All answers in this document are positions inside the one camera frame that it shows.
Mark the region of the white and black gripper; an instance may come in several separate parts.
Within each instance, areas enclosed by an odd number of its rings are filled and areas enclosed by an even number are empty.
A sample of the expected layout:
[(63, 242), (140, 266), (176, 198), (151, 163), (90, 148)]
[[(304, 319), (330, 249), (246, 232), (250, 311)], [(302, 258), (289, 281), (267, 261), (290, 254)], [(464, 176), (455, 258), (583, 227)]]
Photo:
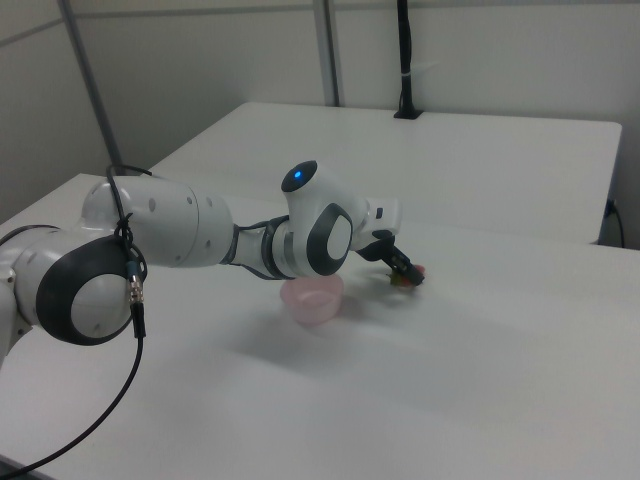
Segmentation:
[(355, 249), (369, 262), (382, 261), (390, 269), (390, 284), (413, 288), (425, 280), (425, 267), (414, 264), (398, 247), (402, 207), (394, 198), (364, 198), (364, 211), (355, 220)]

